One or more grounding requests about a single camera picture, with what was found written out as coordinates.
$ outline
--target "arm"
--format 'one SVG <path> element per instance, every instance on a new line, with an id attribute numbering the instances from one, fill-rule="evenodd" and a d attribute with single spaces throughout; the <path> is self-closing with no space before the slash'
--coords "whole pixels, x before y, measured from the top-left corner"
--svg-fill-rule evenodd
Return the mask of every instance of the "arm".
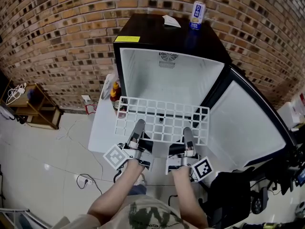
<path id="1" fill-rule="evenodd" d="M 199 206 L 191 186 L 190 168 L 183 166 L 179 170 L 172 171 L 172 173 L 178 194 L 181 219 L 199 229 L 208 228 L 206 215 Z"/>
<path id="2" fill-rule="evenodd" d="M 88 210 L 101 225 L 107 223 L 120 209 L 130 189 L 143 172 L 144 166 L 138 160 L 128 160 L 127 168 L 113 186 L 99 196 Z"/>

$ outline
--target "canned drink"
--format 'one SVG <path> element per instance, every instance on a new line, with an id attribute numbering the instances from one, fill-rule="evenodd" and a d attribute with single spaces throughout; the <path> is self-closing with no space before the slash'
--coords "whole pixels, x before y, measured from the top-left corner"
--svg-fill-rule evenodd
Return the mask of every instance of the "canned drink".
<path id="1" fill-rule="evenodd" d="M 196 1 L 193 6 L 192 16 L 190 19 L 189 27 L 193 30 L 199 30 L 203 20 L 203 15 L 205 11 L 205 4 Z"/>
<path id="2" fill-rule="evenodd" d="M 120 105 L 120 100 L 115 101 L 113 104 L 113 109 L 115 111 L 115 115 L 117 115 L 117 113 L 118 113 L 119 105 Z M 120 111 L 126 112 L 126 106 L 122 105 L 120 107 Z M 122 119 L 122 118 L 125 118 L 125 116 L 126 116 L 126 113 L 119 112 L 118 118 Z"/>

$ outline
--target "white wire shelf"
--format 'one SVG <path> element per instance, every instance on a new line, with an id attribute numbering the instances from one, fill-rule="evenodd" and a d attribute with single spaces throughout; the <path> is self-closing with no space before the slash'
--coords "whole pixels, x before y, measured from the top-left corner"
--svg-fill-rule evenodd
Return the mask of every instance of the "white wire shelf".
<path id="1" fill-rule="evenodd" d="M 151 140 L 183 144 L 183 129 L 189 127 L 194 143 L 206 146 L 209 135 L 210 109 L 150 99 L 120 97 L 115 134 L 129 137 L 139 119 L 146 122 L 145 133 Z"/>

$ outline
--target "mini fridge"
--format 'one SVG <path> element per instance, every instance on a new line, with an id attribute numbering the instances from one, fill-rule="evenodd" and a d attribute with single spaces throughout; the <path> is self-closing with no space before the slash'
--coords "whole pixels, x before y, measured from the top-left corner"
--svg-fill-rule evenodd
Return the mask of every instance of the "mini fridge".
<path id="1" fill-rule="evenodd" d="M 199 31 L 133 14 L 113 43 L 122 94 L 210 108 L 207 147 L 230 169 L 268 160 L 294 140 L 208 22 Z"/>

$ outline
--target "person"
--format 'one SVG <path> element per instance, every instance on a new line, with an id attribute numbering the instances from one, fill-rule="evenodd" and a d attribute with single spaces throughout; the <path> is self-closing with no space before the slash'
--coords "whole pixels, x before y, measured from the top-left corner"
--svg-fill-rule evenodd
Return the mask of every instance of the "person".
<path id="1" fill-rule="evenodd" d="M 99 196 L 87 215 L 62 229 L 205 229 L 208 222 L 199 206 L 189 179 L 190 168 L 183 166 L 172 171 L 177 190 L 180 216 L 165 203 L 146 196 L 143 184 L 135 185 L 144 166 L 130 159 L 116 183 Z"/>

